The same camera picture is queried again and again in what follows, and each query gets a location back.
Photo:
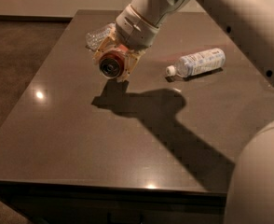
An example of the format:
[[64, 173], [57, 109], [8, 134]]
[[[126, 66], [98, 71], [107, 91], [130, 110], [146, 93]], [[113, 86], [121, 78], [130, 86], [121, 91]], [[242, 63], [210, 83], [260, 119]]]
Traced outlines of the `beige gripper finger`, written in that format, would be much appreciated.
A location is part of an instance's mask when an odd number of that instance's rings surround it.
[[141, 51], [127, 50], [126, 52], [121, 52], [120, 57], [124, 60], [123, 72], [116, 78], [116, 81], [124, 82], [127, 80], [142, 56], [143, 53]]
[[96, 48], [93, 55], [93, 63], [100, 65], [100, 59], [108, 52], [116, 50], [119, 45], [118, 38], [116, 36], [116, 30], [111, 29], [110, 33], [103, 39], [101, 44]]

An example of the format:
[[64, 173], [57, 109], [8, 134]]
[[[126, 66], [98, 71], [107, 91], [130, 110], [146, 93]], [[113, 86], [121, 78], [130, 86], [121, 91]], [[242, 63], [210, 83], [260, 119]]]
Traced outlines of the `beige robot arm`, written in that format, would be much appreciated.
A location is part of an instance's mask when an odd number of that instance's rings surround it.
[[[196, 0], [238, 49], [256, 67], [258, 74], [274, 88], [274, 0]], [[234, 110], [247, 100], [262, 102], [268, 111], [274, 102], [265, 89], [256, 86], [253, 76], [240, 67], [229, 70], [221, 87], [212, 83], [195, 90], [200, 101], [195, 105], [200, 122], [213, 131], [225, 124], [230, 130], [224, 139], [232, 145], [241, 123]], [[147, 108], [148, 94], [127, 94], [110, 83], [94, 100], [100, 108], [118, 115], [140, 118], [161, 138], [183, 165], [205, 188], [216, 180], [210, 175], [215, 166], [227, 172], [229, 188], [225, 211], [226, 224], [274, 224], [274, 120], [243, 147], [231, 163], [192, 132], [180, 127], [167, 103]]]

